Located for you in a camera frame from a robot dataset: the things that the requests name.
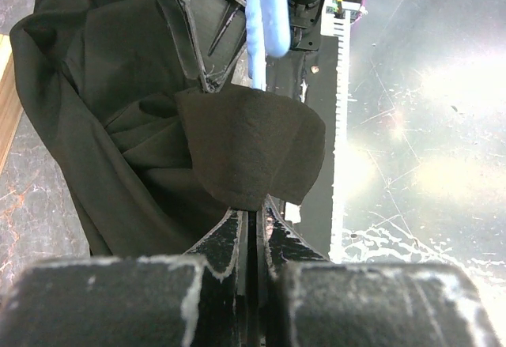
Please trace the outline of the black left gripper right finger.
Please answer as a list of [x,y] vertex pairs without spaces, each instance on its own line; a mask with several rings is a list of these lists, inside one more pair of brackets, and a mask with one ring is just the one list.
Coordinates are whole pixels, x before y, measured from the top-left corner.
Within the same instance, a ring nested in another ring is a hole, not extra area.
[[472,281],[442,264],[335,264],[264,202],[261,320],[268,346],[498,346]]

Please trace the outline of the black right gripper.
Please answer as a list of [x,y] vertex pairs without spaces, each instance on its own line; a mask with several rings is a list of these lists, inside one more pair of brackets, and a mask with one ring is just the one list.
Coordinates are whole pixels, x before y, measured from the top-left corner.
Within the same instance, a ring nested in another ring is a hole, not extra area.
[[[202,85],[218,92],[233,72],[246,43],[246,0],[179,0]],[[291,34],[295,50],[316,25],[324,0],[288,0]]]

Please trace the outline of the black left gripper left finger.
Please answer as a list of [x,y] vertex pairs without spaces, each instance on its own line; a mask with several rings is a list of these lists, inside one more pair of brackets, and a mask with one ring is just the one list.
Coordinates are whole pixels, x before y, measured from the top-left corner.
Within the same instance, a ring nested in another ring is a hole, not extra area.
[[247,213],[181,255],[38,262],[2,300],[4,346],[244,346]]

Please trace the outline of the light blue wire hanger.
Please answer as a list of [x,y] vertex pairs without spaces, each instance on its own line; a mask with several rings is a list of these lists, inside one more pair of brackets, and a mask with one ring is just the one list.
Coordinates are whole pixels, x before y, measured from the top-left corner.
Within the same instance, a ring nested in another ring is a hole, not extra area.
[[266,88],[266,59],[284,57],[291,45],[288,0],[246,0],[248,76],[253,89]]

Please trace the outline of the black shirt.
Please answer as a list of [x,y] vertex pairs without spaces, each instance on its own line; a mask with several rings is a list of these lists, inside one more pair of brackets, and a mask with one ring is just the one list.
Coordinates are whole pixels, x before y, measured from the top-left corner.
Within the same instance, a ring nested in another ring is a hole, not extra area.
[[35,0],[10,40],[93,255],[180,254],[229,209],[300,204],[314,183],[289,153],[318,115],[248,87],[203,92],[155,0]]

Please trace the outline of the wooden clothes rack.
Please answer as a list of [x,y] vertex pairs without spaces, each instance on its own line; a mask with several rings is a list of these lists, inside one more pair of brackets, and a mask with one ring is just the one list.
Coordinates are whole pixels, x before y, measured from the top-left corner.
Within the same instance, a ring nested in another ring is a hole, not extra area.
[[23,109],[17,95],[11,42],[1,34],[0,142],[1,170],[17,131]]

